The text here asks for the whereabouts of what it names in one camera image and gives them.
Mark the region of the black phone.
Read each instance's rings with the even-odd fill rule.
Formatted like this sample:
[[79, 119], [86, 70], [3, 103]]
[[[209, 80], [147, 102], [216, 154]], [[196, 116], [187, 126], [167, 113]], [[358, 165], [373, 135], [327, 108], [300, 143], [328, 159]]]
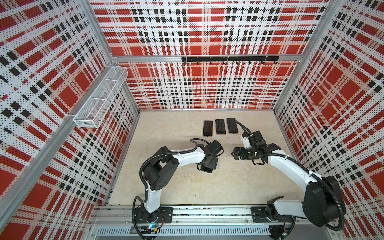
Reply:
[[203, 136], [212, 137], [213, 136], [213, 121], [204, 121], [203, 123]]
[[239, 132], [235, 118], [227, 118], [227, 126], [230, 134], [237, 134]]
[[216, 126], [216, 134], [217, 135], [225, 135], [226, 134], [226, 126], [224, 119], [215, 119]]

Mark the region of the black textured phone case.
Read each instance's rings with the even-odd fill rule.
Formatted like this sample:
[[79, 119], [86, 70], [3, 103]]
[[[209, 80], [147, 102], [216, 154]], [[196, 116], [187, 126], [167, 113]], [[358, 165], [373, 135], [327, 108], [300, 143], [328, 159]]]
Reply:
[[206, 173], [212, 173], [213, 172], [213, 168], [211, 166], [201, 166], [200, 168], [200, 171], [203, 171], [203, 172], [206, 172]]

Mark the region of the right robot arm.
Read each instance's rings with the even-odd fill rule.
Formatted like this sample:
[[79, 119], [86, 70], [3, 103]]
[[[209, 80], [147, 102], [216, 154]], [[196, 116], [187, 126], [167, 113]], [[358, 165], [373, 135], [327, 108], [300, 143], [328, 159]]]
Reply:
[[269, 221], [277, 222], [284, 216], [309, 220], [317, 227], [341, 231], [346, 223], [346, 207], [338, 181], [309, 170], [286, 154], [278, 145], [267, 144], [261, 132], [242, 134], [243, 146], [234, 148], [235, 160], [251, 160], [254, 165], [269, 164], [291, 179], [304, 193], [302, 200], [288, 200], [278, 196], [267, 202]]

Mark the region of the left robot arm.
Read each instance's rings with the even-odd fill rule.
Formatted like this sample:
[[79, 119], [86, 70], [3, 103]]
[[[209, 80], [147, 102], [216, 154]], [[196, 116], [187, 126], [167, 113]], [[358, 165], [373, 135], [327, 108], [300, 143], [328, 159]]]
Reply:
[[224, 153], [222, 145], [214, 140], [191, 139], [195, 146], [186, 150], [170, 150], [161, 147], [152, 157], [147, 159], [139, 170], [139, 177], [145, 187], [145, 199], [140, 207], [134, 210], [133, 223], [155, 223], [163, 216], [165, 223], [170, 223], [172, 208], [161, 207], [162, 189], [170, 183], [177, 169], [186, 166], [197, 166], [198, 171], [211, 174], [218, 165], [218, 157]]

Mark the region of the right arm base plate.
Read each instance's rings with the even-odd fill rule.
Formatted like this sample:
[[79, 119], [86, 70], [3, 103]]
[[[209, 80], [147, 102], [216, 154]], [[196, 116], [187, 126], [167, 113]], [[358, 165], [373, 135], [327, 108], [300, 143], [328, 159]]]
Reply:
[[251, 216], [254, 223], [292, 223], [291, 216], [279, 215], [270, 206], [251, 207]]

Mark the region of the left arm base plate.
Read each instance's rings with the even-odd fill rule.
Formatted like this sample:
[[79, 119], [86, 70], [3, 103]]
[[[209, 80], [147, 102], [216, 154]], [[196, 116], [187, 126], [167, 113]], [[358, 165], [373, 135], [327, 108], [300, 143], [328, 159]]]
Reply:
[[149, 223], [169, 224], [172, 222], [173, 210], [174, 209], [172, 207], [160, 207], [158, 210], [156, 210], [150, 214], [149, 212], [147, 212], [147, 210], [144, 207], [138, 207], [138, 208], [135, 208], [132, 223], [136, 223], [136, 224], [149, 224]]

